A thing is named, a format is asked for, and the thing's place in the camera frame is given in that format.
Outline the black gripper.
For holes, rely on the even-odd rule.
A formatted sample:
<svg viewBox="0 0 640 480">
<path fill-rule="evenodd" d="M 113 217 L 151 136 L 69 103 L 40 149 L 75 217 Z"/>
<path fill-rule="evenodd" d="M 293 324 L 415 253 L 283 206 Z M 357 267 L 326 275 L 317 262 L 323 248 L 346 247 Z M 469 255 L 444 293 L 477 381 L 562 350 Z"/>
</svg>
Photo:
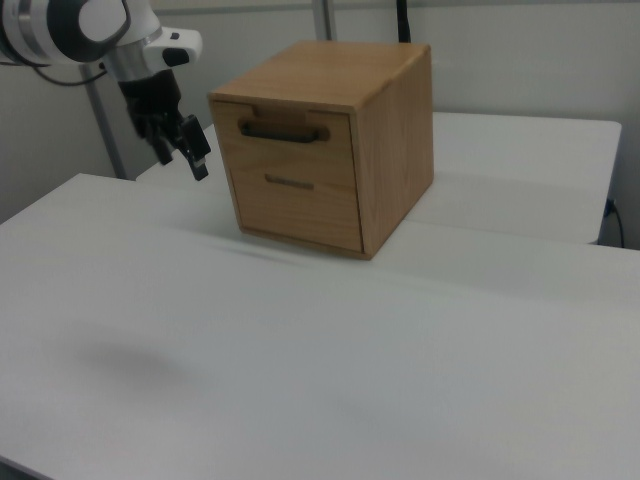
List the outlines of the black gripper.
<svg viewBox="0 0 640 480">
<path fill-rule="evenodd" d="M 181 93 L 172 70 L 163 70 L 142 80 L 119 82 L 127 112 L 139 137 L 151 139 L 158 161 L 167 165 L 172 160 L 171 139 L 178 135 Z M 195 115 L 185 117 L 180 125 L 184 141 L 183 155 L 196 181 L 208 176 L 205 157 L 210 145 Z"/>
</svg>

